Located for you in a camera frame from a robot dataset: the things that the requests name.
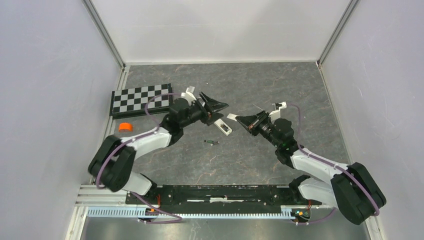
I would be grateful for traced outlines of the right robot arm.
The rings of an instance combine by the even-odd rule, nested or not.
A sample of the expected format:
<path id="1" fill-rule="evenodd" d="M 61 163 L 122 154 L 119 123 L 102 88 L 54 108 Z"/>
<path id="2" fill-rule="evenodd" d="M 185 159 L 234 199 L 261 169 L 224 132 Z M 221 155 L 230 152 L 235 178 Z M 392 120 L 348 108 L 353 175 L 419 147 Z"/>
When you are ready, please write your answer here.
<path id="1" fill-rule="evenodd" d="M 266 111 L 227 117 L 252 136 L 261 135 L 271 143 L 282 164 L 305 173 L 290 184 L 288 196 L 293 203 L 321 202 L 339 210 L 355 225 L 377 216 L 387 204 L 386 196 L 363 164 L 348 165 L 312 153 L 296 141 L 291 121 Z"/>

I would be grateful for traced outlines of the white long remote control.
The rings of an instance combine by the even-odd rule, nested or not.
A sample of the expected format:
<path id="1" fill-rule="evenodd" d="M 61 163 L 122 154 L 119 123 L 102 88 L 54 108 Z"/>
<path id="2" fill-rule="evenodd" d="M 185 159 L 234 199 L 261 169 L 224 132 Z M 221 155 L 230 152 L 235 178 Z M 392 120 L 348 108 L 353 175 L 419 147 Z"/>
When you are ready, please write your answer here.
<path id="1" fill-rule="evenodd" d="M 233 132 L 233 130 L 222 119 L 216 120 L 213 124 L 226 136 Z"/>

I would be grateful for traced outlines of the white battery cover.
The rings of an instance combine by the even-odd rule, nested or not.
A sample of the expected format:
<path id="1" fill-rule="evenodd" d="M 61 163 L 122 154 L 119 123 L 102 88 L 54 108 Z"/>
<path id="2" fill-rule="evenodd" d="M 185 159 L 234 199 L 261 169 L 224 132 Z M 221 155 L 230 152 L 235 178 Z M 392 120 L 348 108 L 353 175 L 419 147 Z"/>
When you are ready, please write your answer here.
<path id="1" fill-rule="evenodd" d="M 230 120 L 233 120 L 233 121 L 237 121 L 237 117 L 238 117 L 238 115 L 236 115 L 236 114 L 233 114 L 233 113 L 229 113 L 228 115 L 227 115 L 227 118 L 228 119 L 230 119 Z"/>

